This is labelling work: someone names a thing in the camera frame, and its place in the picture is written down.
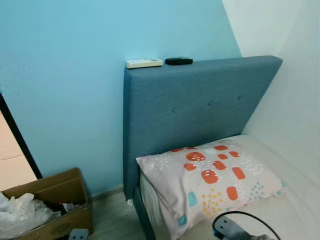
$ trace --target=door frame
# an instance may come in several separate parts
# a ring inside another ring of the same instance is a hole
[[[5,119],[6,123],[8,124],[16,142],[18,143],[19,147],[21,148],[21,151],[24,154],[27,162],[29,163],[32,171],[34,172],[35,177],[37,179],[42,179],[42,174],[41,174],[34,158],[32,157],[32,155],[27,147],[27,144],[26,144],[24,138],[22,137],[13,116],[11,115],[11,112],[8,108],[8,105],[6,104],[6,101],[5,101],[2,93],[0,93],[0,111]]]

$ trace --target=white plastic bag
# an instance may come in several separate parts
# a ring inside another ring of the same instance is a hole
[[[67,213],[70,213],[71,211],[73,211],[81,206],[80,204],[74,205],[72,202],[71,203],[62,203],[62,205],[64,207],[64,210]]]
[[[25,193],[18,199],[8,200],[0,192],[0,239],[18,237],[60,217],[60,212],[53,212],[43,201],[33,199],[33,194]]]

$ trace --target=white wall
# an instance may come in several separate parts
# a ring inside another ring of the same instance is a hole
[[[283,64],[248,122],[254,136],[320,186],[317,0],[224,0],[242,55]]]

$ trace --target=baseboard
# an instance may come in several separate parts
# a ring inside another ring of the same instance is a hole
[[[97,192],[97,193],[94,193],[90,196],[90,201],[93,202],[93,201],[97,201],[97,200],[100,200],[100,199],[105,199],[113,194],[117,194],[117,193],[120,193],[124,190],[124,185],[123,184],[120,184],[118,186],[115,186],[115,187],[112,187],[112,188],[109,188],[105,191],[100,191],[100,192]]]

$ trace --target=cardboard box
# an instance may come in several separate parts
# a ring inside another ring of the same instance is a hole
[[[49,221],[15,239],[54,240],[69,235],[72,229],[88,229],[93,233],[92,216],[88,196],[81,172],[78,168],[45,177],[2,192],[7,198],[19,198],[25,193],[34,194],[34,199],[44,201],[49,208],[59,203],[74,203],[81,206],[75,210]]]

